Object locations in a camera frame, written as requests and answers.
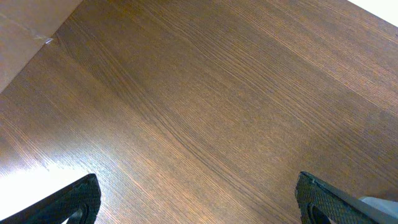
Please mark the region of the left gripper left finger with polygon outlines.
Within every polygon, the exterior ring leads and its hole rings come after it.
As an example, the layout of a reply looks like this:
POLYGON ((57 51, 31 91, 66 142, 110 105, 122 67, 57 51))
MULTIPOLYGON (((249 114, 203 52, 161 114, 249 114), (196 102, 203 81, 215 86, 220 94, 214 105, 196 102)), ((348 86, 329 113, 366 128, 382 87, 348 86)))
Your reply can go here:
POLYGON ((101 206, 95 174, 87 174, 1 223, 94 223, 101 206))

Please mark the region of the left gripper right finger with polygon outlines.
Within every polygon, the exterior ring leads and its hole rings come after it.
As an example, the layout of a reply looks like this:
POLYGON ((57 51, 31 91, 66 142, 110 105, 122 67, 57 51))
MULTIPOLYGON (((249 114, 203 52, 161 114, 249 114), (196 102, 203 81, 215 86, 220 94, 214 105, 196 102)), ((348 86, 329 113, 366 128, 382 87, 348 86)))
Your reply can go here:
POLYGON ((397 217, 304 171, 299 173, 295 198, 304 224, 397 223, 397 217))

